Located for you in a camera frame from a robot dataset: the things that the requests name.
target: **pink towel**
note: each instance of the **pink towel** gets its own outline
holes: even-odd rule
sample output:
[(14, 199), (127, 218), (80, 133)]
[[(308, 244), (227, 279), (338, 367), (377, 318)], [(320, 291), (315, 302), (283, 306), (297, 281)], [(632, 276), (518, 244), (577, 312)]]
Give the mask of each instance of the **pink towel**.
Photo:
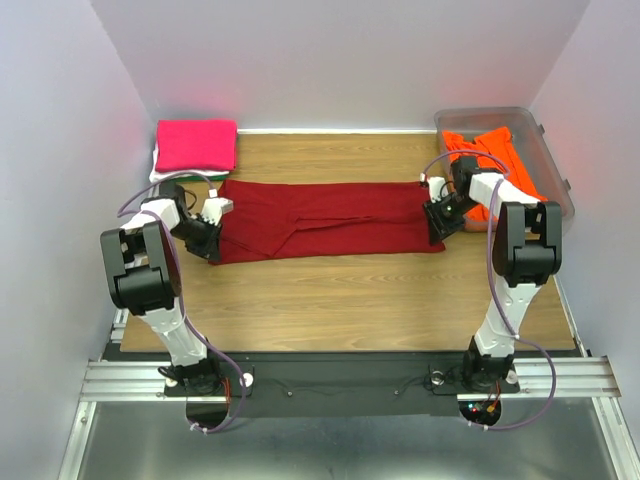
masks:
[(233, 170), (237, 133), (233, 120), (160, 120), (156, 171)]

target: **dark red towel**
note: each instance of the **dark red towel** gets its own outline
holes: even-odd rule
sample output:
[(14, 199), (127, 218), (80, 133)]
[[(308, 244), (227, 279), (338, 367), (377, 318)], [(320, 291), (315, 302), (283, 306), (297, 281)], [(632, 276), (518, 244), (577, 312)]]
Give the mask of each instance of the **dark red towel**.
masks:
[(415, 183), (280, 185), (227, 180), (221, 263), (366, 253), (441, 252), (429, 245)]

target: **wooden tabletop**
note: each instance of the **wooden tabletop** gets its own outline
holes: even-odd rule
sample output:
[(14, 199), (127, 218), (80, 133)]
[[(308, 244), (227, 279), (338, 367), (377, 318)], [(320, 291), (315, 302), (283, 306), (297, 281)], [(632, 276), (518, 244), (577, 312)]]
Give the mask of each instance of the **wooden tabletop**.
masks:
[[(292, 184), (415, 181), (436, 154), (433, 135), (244, 135), (233, 178)], [(200, 205), (206, 185), (188, 188)], [(178, 247), (187, 312), (223, 350), (464, 350), (489, 305), (486, 236), (458, 233), (445, 244), (443, 253), (216, 267), (186, 253), (181, 242)], [(521, 334), (551, 349), (574, 347), (554, 282), (534, 299)], [(121, 349), (164, 351), (135, 317), (128, 320)]]

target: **white backdrop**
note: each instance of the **white backdrop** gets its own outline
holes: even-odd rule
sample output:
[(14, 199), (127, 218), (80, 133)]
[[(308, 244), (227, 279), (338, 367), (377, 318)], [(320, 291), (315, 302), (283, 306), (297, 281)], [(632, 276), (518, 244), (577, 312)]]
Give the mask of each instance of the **white backdrop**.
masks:
[(547, 143), (573, 187), (576, 216), (560, 271), (580, 335), (609, 355), (640, 441), (640, 51), (636, 0), (593, 0), (536, 99)]
[(84, 0), (3, 2), (0, 32), (0, 477), (47, 480), (113, 319), (100, 232), (151, 129)]
[(588, 0), (93, 0), (152, 119), (425, 128), (528, 106)]

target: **purple cable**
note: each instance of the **purple cable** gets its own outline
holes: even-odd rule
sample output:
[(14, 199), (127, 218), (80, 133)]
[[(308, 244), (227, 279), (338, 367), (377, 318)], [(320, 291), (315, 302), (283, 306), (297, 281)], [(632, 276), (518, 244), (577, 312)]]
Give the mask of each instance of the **purple cable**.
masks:
[[(489, 227), (487, 230), (487, 278), (489, 280), (489, 289), (491, 290), (491, 297), (493, 298), (493, 301), (496, 304), (496, 308), (500, 313), (500, 318), (502, 318), (502, 321), (504, 322), (504, 326), (509, 331), (509, 333), (515, 337), (518, 334), (509, 323), (509, 319), (507, 318), (507, 313), (504, 311), (503, 306), (500, 304), (500, 300), (498, 299), (498, 292), (496, 292), (496, 286), (494, 284), (494, 277), (493, 277), (493, 250), (491, 248), (491, 231), (493, 230), (493, 211), (495, 210), (496, 204), (498, 202), (498, 190), (500, 189), (500, 185), (502, 185), (502, 182), (504, 182), (504, 179), (499, 180), (498, 183), (496, 183), (496, 186), (493, 189), (493, 193), (491, 194), (491, 201), (489, 203)], [(519, 337), (516, 338), (515, 340), (535, 348), (546, 358), (547, 362), (549, 362), (549, 367), (551, 368), (551, 390), (549, 391), (549, 397), (547, 398), (547, 401), (545, 402), (544, 406), (540, 409), (538, 413), (536, 413), (531, 418), (523, 420), (522, 422), (514, 423), (511, 425), (498, 426), (498, 427), (489, 427), (486, 425), (483, 426), (477, 423), (474, 423), (472, 425), (478, 425), (479, 427), (486, 428), (488, 430), (495, 430), (495, 431), (513, 430), (520, 427), (526, 427), (527, 425), (532, 424), (533, 422), (538, 420), (542, 415), (544, 415), (547, 412), (547, 410), (549, 410), (549, 407), (551, 407), (551, 403), (553, 402), (553, 397), (556, 393), (556, 383), (557, 383), (556, 367), (553, 364), (553, 359), (551, 358), (551, 355), (549, 355), (549, 352), (547, 352), (541, 345), (537, 344), (536, 342), (532, 342), (531, 340), (524, 340)]]
[(481, 157), (490, 158), (491, 160), (496, 162), (498, 165), (500, 165), (504, 169), (503, 173), (505, 177), (508, 177), (509, 175), (511, 175), (511, 169), (507, 167), (507, 165), (495, 155), (491, 155), (490, 153), (480, 152), (478, 150), (468, 150), (466, 148), (463, 148), (460, 150), (449, 150), (448, 152), (441, 153), (436, 158), (431, 160), (431, 162), (429, 162), (429, 164), (424, 168), (424, 170), (422, 170), (422, 174), (426, 176), (429, 169), (433, 167), (437, 161), (442, 160), (443, 158), (448, 157), (449, 155), (457, 155), (459, 153), (470, 153), (472, 155), (480, 155)]
[[(181, 269), (180, 269), (180, 259), (178, 257), (178, 252), (176, 250), (176, 242), (173, 240), (173, 236), (171, 235), (171, 232), (167, 228), (167, 225), (162, 221), (162, 218), (160, 218), (160, 216), (157, 215), (155, 212), (151, 212), (151, 211), (148, 211), (148, 210), (141, 210), (140, 213), (144, 213), (145, 215), (149, 215), (149, 216), (155, 218), (156, 220), (158, 220), (160, 222), (160, 225), (162, 225), (162, 229), (164, 230), (164, 233), (167, 236), (167, 239), (169, 241), (169, 248), (171, 248), (171, 254), (176, 259), (176, 269), (178, 271), (178, 275), (181, 275), (181, 273), (180, 273), (180, 271), (181, 271)], [(200, 332), (198, 332), (198, 330), (196, 330), (196, 327), (193, 326), (193, 323), (191, 323), (191, 319), (189, 318), (189, 316), (186, 313), (186, 309), (185, 309), (185, 306), (184, 306), (184, 297), (183, 297), (182, 293), (180, 293), (180, 296), (178, 297), (178, 302), (180, 304), (180, 311), (181, 311), (182, 315), (184, 316), (184, 323), (187, 326), (187, 328), (189, 330), (191, 330), (191, 333), (193, 333), (195, 335), (195, 337), (202, 344), (204, 344), (209, 350), (211, 350), (214, 354), (216, 354), (222, 360), (224, 360), (229, 365), (231, 365), (231, 367), (238, 374), (238, 378), (240, 379), (240, 385), (242, 386), (242, 396), (240, 397), (240, 403), (238, 403), (237, 408), (235, 409), (233, 414), (231, 414), (231, 416), (229, 417), (229, 419), (226, 422), (223, 421), (217, 427), (209, 429), (209, 428), (201, 427), (197, 423), (188, 420), (189, 421), (189, 425), (191, 425), (195, 430), (198, 430), (199, 432), (204, 433), (205, 435), (208, 435), (210, 433), (221, 432), (222, 430), (224, 430), (225, 428), (227, 428), (229, 425), (231, 425), (233, 423), (233, 421), (238, 417), (238, 415), (240, 414), (240, 412), (242, 412), (242, 409), (244, 408), (244, 402), (245, 402), (245, 400), (247, 398), (247, 386), (246, 386), (246, 383), (245, 383), (245, 380), (244, 380), (244, 373), (243, 373), (242, 369), (240, 368), (240, 366), (231, 357), (229, 357), (228, 355), (226, 355), (225, 353), (221, 352), (216, 347), (214, 347), (211, 343), (209, 343), (209, 341), (206, 338), (204, 338), (204, 336)]]
[(140, 195), (142, 195), (145, 192), (148, 192), (149, 190), (151, 190), (153, 187), (155, 187), (156, 185), (160, 185), (163, 182), (166, 182), (167, 180), (172, 180), (174, 178), (179, 178), (179, 177), (184, 177), (185, 175), (190, 175), (190, 176), (195, 176), (195, 177), (200, 177), (202, 178), (205, 182), (207, 182), (207, 184), (209, 185), (209, 188), (213, 188), (213, 183), (211, 182), (211, 180), (209, 180), (207, 177), (205, 177), (204, 175), (202, 175), (199, 172), (196, 172), (194, 170), (186, 170), (180, 173), (174, 173), (172, 175), (169, 175), (168, 177), (163, 178), (162, 180), (158, 180), (156, 182), (153, 182), (149, 185), (147, 185), (146, 187), (144, 187), (142, 190), (140, 190), (139, 192), (137, 192), (136, 194), (134, 194), (129, 200), (127, 200), (126, 202), (124, 202), (124, 204), (118, 209), (118, 213), (116, 214), (118, 216), (118, 218), (124, 216), (124, 215), (133, 215), (138, 213), (135, 210), (129, 210), (125, 212), (125, 208), (127, 208), (129, 205), (131, 205), (131, 203), (138, 198)]
[[(191, 174), (191, 175), (195, 175), (195, 176), (198, 176), (198, 177), (202, 178), (204, 181), (207, 182), (207, 184), (209, 185), (209, 188), (213, 188), (213, 183), (211, 182), (211, 180), (209, 180), (207, 177), (205, 177), (204, 175), (202, 175), (199, 172), (195, 172), (195, 171), (180, 172), (180, 173), (177, 173), (177, 174), (169, 175), (168, 177), (163, 178), (162, 180), (158, 180), (157, 182), (153, 182), (150, 185), (147, 185), (145, 188), (143, 188), (142, 190), (137, 192), (135, 195), (133, 195), (131, 198), (129, 198), (118, 209), (118, 213), (117, 213), (118, 218), (123, 217), (125, 215), (132, 215), (132, 214), (136, 214), (136, 213), (144, 213), (145, 215), (149, 215), (149, 216), (155, 218), (156, 220), (158, 220), (160, 222), (160, 225), (162, 225), (162, 229), (164, 230), (165, 235), (167, 236), (167, 239), (169, 241), (169, 247), (171, 248), (171, 253), (172, 253), (173, 257), (176, 259), (176, 269), (178, 271), (178, 275), (181, 275), (180, 258), (178, 257), (178, 252), (176, 250), (176, 244), (175, 244), (175, 241), (173, 239), (173, 236), (171, 235), (171, 232), (167, 228), (167, 226), (164, 223), (164, 221), (162, 221), (162, 218), (160, 218), (160, 216), (157, 215), (155, 212), (151, 212), (151, 211), (148, 211), (148, 210), (141, 210), (140, 212), (137, 212), (135, 210), (127, 210), (127, 211), (125, 211), (125, 209), (129, 205), (131, 205), (131, 203), (136, 198), (138, 198), (143, 193), (151, 190), (156, 185), (159, 185), (162, 182), (165, 182), (167, 180), (171, 180), (173, 178), (182, 177), (182, 176), (185, 175), (185, 173), (188, 173), (188, 174)], [(238, 374), (238, 378), (240, 379), (240, 385), (242, 387), (242, 396), (240, 397), (240, 402), (238, 403), (237, 408), (235, 409), (233, 414), (228, 418), (227, 421), (223, 421), (220, 425), (218, 425), (217, 427), (211, 428), (211, 429), (203, 428), (200, 425), (198, 425), (197, 423), (189, 421), (189, 424), (194, 429), (204, 433), (205, 435), (208, 435), (209, 433), (221, 432), (222, 430), (224, 430), (225, 428), (227, 428), (229, 425), (231, 425), (233, 423), (233, 421), (238, 417), (238, 415), (240, 415), (240, 412), (242, 412), (242, 409), (244, 408), (244, 403), (245, 403), (245, 400), (247, 398), (247, 385), (246, 385), (245, 380), (244, 380), (244, 372), (242, 371), (240, 366), (231, 357), (229, 357), (228, 355), (226, 355), (225, 353), (221, 352), (216, 347), (214, 347), (211, 343), (209, 343), (209, 341), (206, 338), (204, 338), (204, 336), (200, 332), (198, 332), (198, 330), (193, 325), (193, 323), (191, 323), (191, 319), (189, 318), (189, 316), (186, 313), (186, 309), (185, 309), (185, 305), (184, 305), (184, 297), (182, 296), (182, 293), (180, 293), (180, 296), (178, 297), (178, 303), (180, 305), (180, 311), (181, 311), (182, 315), (184, 316), (185, 325), (191, 331), (191, 333), (193, 333), (195, 335), (195, 337), (200, 342), (202, 342), (202, 344), (204, 344), (209, 350), (211, 350), (215, 355), (217, 355), (222, 360), (224, 360), (229, 365), (231, 365), (231, 367)]]

